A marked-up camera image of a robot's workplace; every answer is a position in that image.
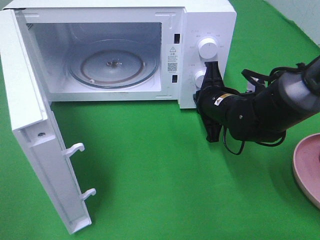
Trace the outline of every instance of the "white microwave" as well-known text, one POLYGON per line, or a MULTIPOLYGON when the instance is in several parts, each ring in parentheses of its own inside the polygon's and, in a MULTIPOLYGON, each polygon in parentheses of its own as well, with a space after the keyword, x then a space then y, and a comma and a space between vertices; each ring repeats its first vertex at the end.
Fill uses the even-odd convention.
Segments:
POLYGON ((13 134, 68 232, 91 224, 51 102, 177 100, 195 108, 205 62, 224 75, 236 12, 227 0, 14 0, 0 11, 13 134))

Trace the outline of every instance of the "green tablecloth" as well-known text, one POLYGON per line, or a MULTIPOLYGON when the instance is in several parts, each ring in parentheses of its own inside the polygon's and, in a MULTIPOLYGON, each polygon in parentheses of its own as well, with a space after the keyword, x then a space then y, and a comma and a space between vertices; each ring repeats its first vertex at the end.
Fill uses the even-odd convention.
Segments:
MULTIPOLYGON (((320 49, 261 0, 232 0, 237 21, 224 76, 245 91, 244 68, 263 74, 309 63, 320 49)), ((176 101, 63 102, 52 109, 93 224, 69 235, 11 133, 0 75, 0 239, 319 239, 320 211, 297 186, 296 144, 320 114, 274 148, 243 154, 208 143, 200 116, 176 101)), ((230 144, 237 148, 240 143, 230 144)))

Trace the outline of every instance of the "pink bowl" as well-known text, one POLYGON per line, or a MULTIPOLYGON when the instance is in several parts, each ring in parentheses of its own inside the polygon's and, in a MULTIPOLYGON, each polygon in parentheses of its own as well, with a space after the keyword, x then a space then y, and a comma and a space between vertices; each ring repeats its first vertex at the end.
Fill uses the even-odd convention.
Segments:
POLYGON ((320 209, 320 133, 307 136, 297 144, 293 173, 304 194, 320 209))

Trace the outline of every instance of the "microwave door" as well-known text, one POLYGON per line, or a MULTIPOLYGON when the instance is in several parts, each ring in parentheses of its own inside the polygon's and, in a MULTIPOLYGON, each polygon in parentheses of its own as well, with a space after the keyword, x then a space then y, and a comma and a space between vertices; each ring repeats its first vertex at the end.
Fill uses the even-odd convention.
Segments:
POLYGON ((96 193, 94 188, 81 193, 70 156, 84 145, 66 149, 55 116, 41 86, 40 73, 31 52, 30 39, 21 13, 0 11, 0 56, 12 132, 51 199, 68 232, 91 224, 84 200, 96 193))

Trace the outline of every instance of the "black robotic arm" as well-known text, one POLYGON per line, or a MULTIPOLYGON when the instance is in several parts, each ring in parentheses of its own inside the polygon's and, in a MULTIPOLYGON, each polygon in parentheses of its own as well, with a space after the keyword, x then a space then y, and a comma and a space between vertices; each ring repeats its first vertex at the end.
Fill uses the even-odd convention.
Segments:
POLYGON ((223 143, 233 154, 242 152, 245 141, 277 146, 288 128, 320 112, 320 56, 308 65, 298 63, 297 68, 276 67, 269 76, 245 69, 242 75, 255 91, 244 93, 224 85, 217 61, 205 66, 201 89, 193 96, 197 111, 206 139, 218 142, 223 127, 223 143), (227 129, 242 141, 237 153, 227 146, 227 129))

